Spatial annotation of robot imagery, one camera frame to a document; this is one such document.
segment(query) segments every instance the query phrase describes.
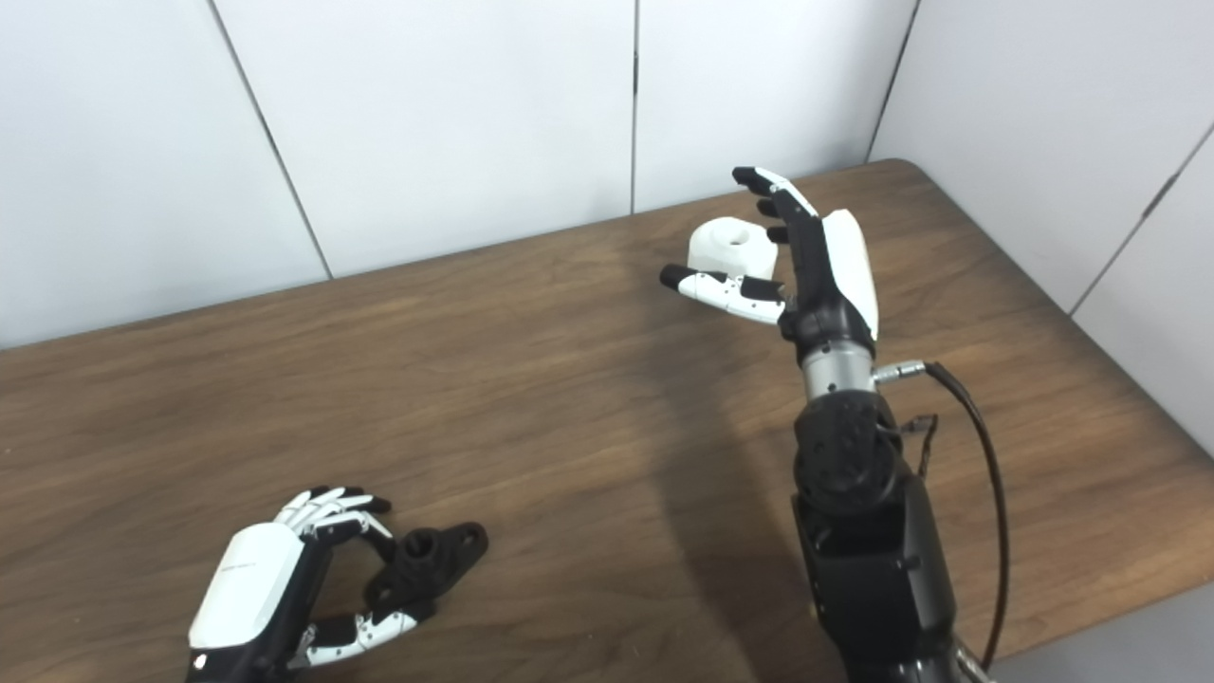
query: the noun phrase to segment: black cable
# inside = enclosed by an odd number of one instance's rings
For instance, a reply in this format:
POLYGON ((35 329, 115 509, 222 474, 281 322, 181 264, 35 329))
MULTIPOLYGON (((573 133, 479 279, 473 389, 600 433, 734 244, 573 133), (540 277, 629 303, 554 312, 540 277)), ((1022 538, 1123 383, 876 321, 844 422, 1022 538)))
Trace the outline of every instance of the black cable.
POLYGON ((994 653, 999 648, 999 636, 1003 633, 1003 620, 1008 613, 1008 591, 1011 574, 1011 541, 1008 527, 1008 502, 1003 495, 1003 476, 999 474, 999 461, 994 455, 994 444, 991 443, 991 433, 987 432, 982 414, 974 405, 974 399, 970 398, 969 392, 940 364, 926 364, 926 372, 944 389, 948 389, 948 393, 965 406, 965 412, 970 414, 974 429, 978 434, 978 440, 982 442, 982 454, 986 456, 987 471, 991 473, 991 488, 994 489, 995 524, 999 530, 999 588, 994 601, 994 619, 991 625, 991 637, 987 641, 986 651, 982 654, 982 668, 988 670, 994 661, 994 653))
POLYGON ((927 416, 927 434, 923 437, 923 451, 919 455, 919 479, 927 479, 927 462, 931 461, 931 440, 936 437, 936 428, 940 427, 940 416, 927 416))

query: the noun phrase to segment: white wall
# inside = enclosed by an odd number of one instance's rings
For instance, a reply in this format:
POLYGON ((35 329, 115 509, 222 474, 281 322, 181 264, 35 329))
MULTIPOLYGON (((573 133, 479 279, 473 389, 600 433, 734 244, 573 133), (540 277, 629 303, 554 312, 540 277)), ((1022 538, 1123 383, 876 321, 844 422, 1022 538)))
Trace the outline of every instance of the white wall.
POLYGON ((1191 0, 923 0, 872 158, 1071 309, 1214 116, 1210 27, 1191 0))
POLYGON ((628 214, 632 0, 221 0, 337 275, 628 214))
POLYGON ((205 2, 0 4, 0 346, 324 277, 205 2))
POLYGON ((1207 140, 1074 319, 1214 454, 1212 254, 1214 143, 1207 140))
POLYGON ((914 0, 640 4, 636 210, 864 161, 914 0))
POLYGON ((913 0, 641 5, 217 0, 251 96, 206 0, 0 6, 0 347, 860 163, 913 0))

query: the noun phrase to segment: white robotic hand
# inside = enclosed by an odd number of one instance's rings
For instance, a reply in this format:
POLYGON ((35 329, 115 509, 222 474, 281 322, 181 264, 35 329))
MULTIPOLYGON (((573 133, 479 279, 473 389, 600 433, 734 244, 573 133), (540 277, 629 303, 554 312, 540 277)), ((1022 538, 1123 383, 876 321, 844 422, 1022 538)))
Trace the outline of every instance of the white robotic hand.
MULTIPOLYGON (((824 289, 836 289, 863 318, 872 338, 877 338, 878 311, 873 272, 868 263, 864 234, 851 211, 841 209, 818 217, 817 209, 793 183, 766 169, 742 166, 733 170, 734 180, 745 184, 759 199, 759 212, 783 220, 787 224, 767 228, 767 237, 777 244, 793 245, 793 262, 798 272, 798 295, 804 298, 824 289), (821 254, 806 239, 821 239, 821 254), (806 246, 819 258, 809 262, 806 246), (811 280, 815 286, 805 286, 811 280)), ((783 283, 724 272, 698 271, 680 264, 662 268, 660 280, 683 296, 721 308, 747 319, 778 324, 789 309, 783 283)))
POLYGON ((414 531, 398 547, 374 517, 388 510, 361 489, 323 486, 293 499, 272 522, 237 533, 189 628, 187 683, 288 681, 301 668, 363 654, 433 615, 435 598, 484 554, 488 539, 480 525, 465 524, 414 531), (438 542, 452 533, 467 539, 456 552, 449 540, 438 542), (387 565, 364 593, 368 611, 311 621, 333 548, 354 537, 387 565))

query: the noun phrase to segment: cable connector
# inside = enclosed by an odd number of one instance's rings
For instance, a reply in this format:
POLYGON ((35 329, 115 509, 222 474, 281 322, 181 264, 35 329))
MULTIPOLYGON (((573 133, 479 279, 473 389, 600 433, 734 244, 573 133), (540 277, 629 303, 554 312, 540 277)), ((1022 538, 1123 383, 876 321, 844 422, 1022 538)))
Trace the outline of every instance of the cable connector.
POLYGON ((881 366, 874 370, 873 383, 877 386, 889 385, 890 382, 915 377, 925 372, 927 372, 927 366, 923 362, 902 362, 901 364, 881 366))
POLYGON ((965 643, 957 641, 957 648, 953 649, 953 656, 957 659, 957 664, 961 668, 961 673, 964 673, 965 677, 972 683, 994 683, 994 679, 982 670, 978 658, 965 647, 965 643))

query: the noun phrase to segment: wood grain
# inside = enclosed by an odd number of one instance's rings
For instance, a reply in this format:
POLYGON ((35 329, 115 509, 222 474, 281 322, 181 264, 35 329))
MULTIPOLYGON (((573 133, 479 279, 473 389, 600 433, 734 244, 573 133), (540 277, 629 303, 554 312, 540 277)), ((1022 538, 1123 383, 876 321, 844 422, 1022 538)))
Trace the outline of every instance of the wood grain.
MULTIPOLYGON (((1214 465, 930 180, 799 186, 864 226, 881 358, 943 362, 991 423, 1004 653, 1208 580, 1214 465)), ((0 354, 0 679, 180 678, 228 537, 358 484, 399 533, 477 520, 492 546, 436 619, 312 681, 843 681, 788 510, 792 349, 657 284, 719 215, 755 216, 734 193, 0 354)), ((980 643, 976 440, 927 381, 889 395, 942 414, 929 489, 980 643)), ((344 550, 323 607, 374 568, 344 550)))

